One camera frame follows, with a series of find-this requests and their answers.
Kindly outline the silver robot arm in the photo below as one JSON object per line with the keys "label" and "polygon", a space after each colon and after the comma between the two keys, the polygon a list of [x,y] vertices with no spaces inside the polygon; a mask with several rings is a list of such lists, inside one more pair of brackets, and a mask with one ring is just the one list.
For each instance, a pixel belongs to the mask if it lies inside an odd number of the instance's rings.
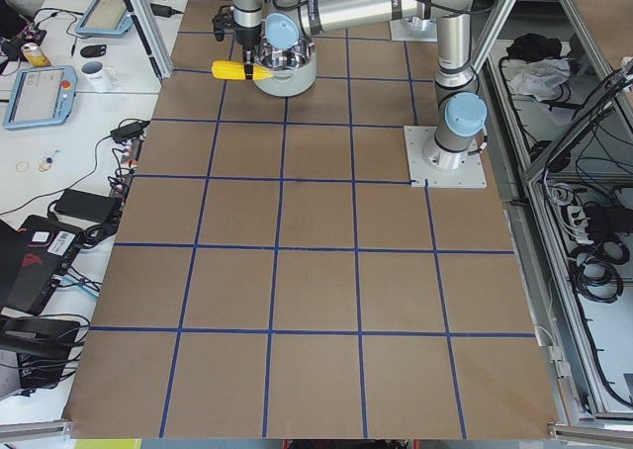
{"label": "silver robot arm", "polygon": [[436,94],[464,91],[473,81],[470,21],[474,0],[232,0],[213,19],[222,40],[231,30],[242,48],[240,79],[276,97],[306,92],[317,77],[317,35],[388,23],[434,26],[438,42]]}

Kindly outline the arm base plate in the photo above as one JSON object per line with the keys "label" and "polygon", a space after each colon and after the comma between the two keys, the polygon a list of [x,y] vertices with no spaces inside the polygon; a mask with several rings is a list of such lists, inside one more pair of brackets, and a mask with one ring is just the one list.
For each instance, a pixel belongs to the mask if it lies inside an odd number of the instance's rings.
{"label": "arm base plate", "polygon": [[448,152],[435,142],[436,127],[405,126],[409,182],[412,187],[485,189],[487,180],[479,145],[471,138],[466,150]]}
{"label": "arm base plate", "polygon": [[418,17],[390,22],[391,40],[395,42],[437,42],[436,20]]}

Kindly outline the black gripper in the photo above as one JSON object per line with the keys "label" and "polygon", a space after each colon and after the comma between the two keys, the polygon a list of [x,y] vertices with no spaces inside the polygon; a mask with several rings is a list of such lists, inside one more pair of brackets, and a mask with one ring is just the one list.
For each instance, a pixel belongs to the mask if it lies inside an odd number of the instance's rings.
{"label": "black gripper", "polygon": [[252,79],[252,64],[256,63],[256,47],[260,44],[260,25],[245,27],[236,24],[234,27],[236,41],[242,46],[242,60],[244,76],[247,80]]}

